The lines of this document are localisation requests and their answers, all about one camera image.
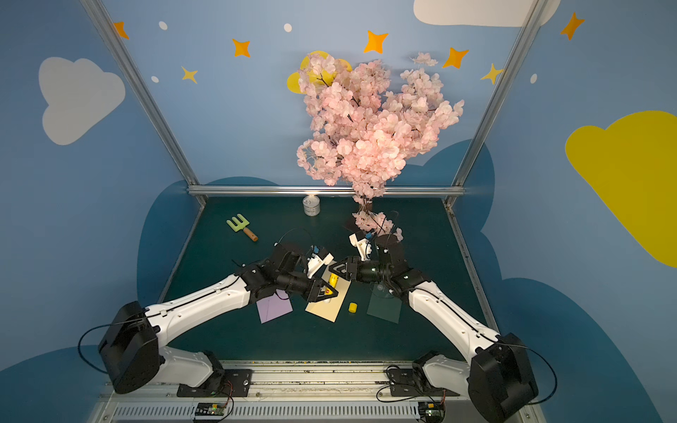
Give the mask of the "cream yellow envelope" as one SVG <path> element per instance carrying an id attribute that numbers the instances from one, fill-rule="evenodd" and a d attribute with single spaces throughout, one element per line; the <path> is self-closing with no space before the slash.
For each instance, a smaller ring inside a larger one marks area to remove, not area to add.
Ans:
<path id="1" fill-rule="evenodd" d="M 323 280 L 325 282 L 328 282 L 329 273 L 329 270 L 324 271 Z M 340 308 L 347 297 L 347 291 L 350 284 L 350 281 L 338 277 L 338 285 L 336 288 L 338 295 L 331 299 L 309 303 L 305 308 L 305 311 L 334 323 L 340 312 Z"/>

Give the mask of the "purple envelope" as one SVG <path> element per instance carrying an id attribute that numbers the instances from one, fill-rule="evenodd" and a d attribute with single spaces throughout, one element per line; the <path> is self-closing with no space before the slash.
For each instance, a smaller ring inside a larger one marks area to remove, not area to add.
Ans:
<path id="1" fill-rule="evenodd" d="M 291 313 L 293 306 L 289 299 L 289 294 L 276 290 L 272 296 L 257 302 L 257 311 L 261 324 L 266 324 Z"/>

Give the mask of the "dark green envelope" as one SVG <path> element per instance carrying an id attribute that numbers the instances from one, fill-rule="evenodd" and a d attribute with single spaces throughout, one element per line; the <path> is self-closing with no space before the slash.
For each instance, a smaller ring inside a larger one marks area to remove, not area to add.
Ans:
<path id="1" fill-rule="evenodd" d="M 389 289 L 380 283 L 370 287 L 371 296 L 367 314 L 393 324 L 400 322 L 402 301 L 392 295 Z"/>

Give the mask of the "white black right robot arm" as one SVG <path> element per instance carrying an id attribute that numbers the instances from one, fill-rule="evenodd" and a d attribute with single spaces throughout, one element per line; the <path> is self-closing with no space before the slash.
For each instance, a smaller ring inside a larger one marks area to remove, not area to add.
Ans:
<path id="1" fill-rule="evenodd" d="M 396 239 L 377 237 L 377 259 L 368 258 L 365 240 L 351 242 L 359 254 L 336 262 L 330 271 L 351 282 L 383 286 L 430 321 L 462 354 L 463 361 L 427 355 L 418 364 L 424 382 L 469 398 L 487 422 L 507 421 L 536 400 L 538 384 L 520 338 L 512 333 L 502 336 L 465 312 L 431 278 L 408 264 Z"/>

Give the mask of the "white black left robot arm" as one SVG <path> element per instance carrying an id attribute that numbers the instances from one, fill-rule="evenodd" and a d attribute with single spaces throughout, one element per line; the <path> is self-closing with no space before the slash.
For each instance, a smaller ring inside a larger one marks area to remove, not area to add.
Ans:
<path id="1" fill-rule="evenodd" d="M 148 384 L 176 384 L 184 397 L 220 395 L 227 382 L 215 355 L 187 352 L 170 343 L 219 315 L 280 291 L 308 302 L 337 296 L 320 274 L 332 261 L 325 248 L 307 257 L 291 244 L 277 243 L 268 258 L 195 293 L 148 307 L 136 301 L 122 306 L 98 346 L 114 392 L 129 394 Z"/>

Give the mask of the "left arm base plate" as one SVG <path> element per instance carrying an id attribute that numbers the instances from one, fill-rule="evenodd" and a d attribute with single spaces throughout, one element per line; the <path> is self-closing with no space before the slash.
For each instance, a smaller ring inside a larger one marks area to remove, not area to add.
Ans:
<path id="1" fill-rule="evenodd" d="M 251 369 L 217 369 L 199 387 L 180 384 L 178 398 L 246 398 L 251 386 Z"/>

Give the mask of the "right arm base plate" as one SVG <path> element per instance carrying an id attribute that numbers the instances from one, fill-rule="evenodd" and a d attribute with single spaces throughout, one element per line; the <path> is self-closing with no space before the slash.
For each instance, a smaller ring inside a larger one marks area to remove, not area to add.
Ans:
<path id="1" fill-rule="evenodd" d="M 454 391 L 434 388 L 421 371 L 413 368 L 389 366 L 384 373 L 388 381 L 388 390 L 393 398 L 413 397 L 414 395 L 433 398 L 442 398 L 444 395 L 452 398 L 459 397 L 459 394 Z"/>

